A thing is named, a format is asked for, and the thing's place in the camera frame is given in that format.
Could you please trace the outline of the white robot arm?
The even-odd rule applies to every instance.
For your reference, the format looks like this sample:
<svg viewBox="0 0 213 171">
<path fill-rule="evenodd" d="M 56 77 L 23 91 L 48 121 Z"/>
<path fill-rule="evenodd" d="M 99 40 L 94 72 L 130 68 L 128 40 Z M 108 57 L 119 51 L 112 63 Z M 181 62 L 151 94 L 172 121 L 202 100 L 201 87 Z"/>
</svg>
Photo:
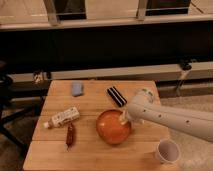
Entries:
<svg viewBox="0 0 213 171">
<path fill-rule="evenodd" d="M 155 104 L 154 94 L 149 89 L 138 91 L 119 118 L 122 125 L 141 120 L 213 142 L 213 113 Z"/>
</svg>

